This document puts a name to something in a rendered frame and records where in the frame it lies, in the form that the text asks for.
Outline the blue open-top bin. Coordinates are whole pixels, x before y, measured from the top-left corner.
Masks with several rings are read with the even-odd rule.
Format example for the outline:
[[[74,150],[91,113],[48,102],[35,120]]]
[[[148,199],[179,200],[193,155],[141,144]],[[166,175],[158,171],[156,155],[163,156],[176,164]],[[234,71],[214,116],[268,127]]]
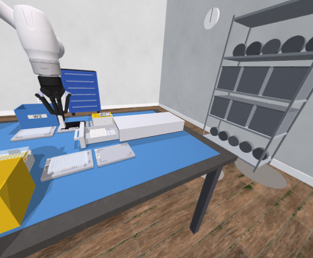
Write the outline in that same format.
[[[57,116],[50,114],[44,104],[22,104],[14,112],[22,130],[60,125]]]

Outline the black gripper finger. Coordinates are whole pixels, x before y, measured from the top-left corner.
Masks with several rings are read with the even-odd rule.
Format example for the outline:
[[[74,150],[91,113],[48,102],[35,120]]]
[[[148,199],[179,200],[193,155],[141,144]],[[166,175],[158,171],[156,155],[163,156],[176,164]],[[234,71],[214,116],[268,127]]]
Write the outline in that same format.
[[[63,110],[63,107],[62,107],[62,102],[61,102],[61,98],[60,98],[60,96],[59,96],[59,92],[58,92],[58,91],[55,91],[55,96],[56,96],[57,104],[58,104],[58,107],[59,107],[59,113],[60,113],[60,118],[61,118],[62,126],[63,126],[63,128],[65,128],[66,125],[65,125],[65,117],[64,117],[64,114],[66,114],[66,113],[68,112],[69,98],[70,98],[70,96],[71,96],[71,93],[65,91],[66,99],[65,99],[65,107],[64,107],[64,110]]]
[[[53,98],[51,91],[47,91],[47,93],[48,93],[49,99],[50,99],[54,109],[51,107],[51,105],[45,99],[44,94],[41,91],[36,93],[35,96],[38,97],[42,101],[42,103],[47,108],[47,110],[50,112],[50,114],[54,114],[57,116],[57,120],[60,122],[61,128],[63,128],[61,118],[60,118],[59,108],[57,106],[56,100],[55,100],[55,98]]]

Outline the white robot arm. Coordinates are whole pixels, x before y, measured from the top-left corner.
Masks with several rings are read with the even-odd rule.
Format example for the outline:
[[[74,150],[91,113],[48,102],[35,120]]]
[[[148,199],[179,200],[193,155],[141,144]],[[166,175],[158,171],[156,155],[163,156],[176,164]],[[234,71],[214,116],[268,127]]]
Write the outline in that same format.
[[[35,74],[62,75],[59,58],[64,55],[64,45],[42,11],[28,5],[15,5],[12,10],[0,1],[0,18],[17,31]]]

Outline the blue bench mat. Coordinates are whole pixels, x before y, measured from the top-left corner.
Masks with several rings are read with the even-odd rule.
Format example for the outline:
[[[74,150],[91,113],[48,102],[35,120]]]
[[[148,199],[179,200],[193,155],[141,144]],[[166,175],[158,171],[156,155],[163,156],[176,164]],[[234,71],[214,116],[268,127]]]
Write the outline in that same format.
[[[220,154],[184,130],[124,142],[96,142],[81,148],[79,140],[74,141],[75,131],[57,133],[59,126],[53,137],[11,142],[22,130],[19,122],[0,124],[0,151],[29,146],[35,159],[30,171],[35,189],[21,226],[1,233],[0,238]],[[135,157],[97,166],[95,149],[126,142]],[[40,180],[47,159],[86,150],[92,150],[94,168]]]

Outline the black multi-well plate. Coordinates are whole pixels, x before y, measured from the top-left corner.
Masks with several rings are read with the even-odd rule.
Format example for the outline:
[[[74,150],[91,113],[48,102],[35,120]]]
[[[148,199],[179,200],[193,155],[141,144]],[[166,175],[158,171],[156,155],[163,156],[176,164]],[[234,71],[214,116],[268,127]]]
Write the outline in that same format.
[[[62,128],[62,130],[63,129],[67,130],[67,129],[72,129],[72,128],[79,128],[80,122],[83,122],[83,121],[67,122],[67,123],[65,123],[66,127]]]

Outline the yellow open-top bin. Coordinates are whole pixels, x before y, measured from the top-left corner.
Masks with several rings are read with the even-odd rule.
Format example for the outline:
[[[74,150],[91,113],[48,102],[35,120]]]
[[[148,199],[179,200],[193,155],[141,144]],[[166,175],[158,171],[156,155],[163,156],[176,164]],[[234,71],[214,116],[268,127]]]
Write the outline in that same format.
[[[0,161],[0,234],[21,226],[34,189],[22,157]]]

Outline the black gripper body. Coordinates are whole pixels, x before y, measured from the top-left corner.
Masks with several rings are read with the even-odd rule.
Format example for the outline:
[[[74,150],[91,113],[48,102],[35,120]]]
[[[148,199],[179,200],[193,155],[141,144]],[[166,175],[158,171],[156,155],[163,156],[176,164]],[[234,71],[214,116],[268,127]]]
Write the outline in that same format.
[[[47,91],[51,91],[53,98],[56,98],[55,91],[59,92],[60,98],[65,93],[65,88],[63,87],[62,80],[60,77],[43,77],[38,76],[40,83],[40,91],[46,95],[48,98]]]

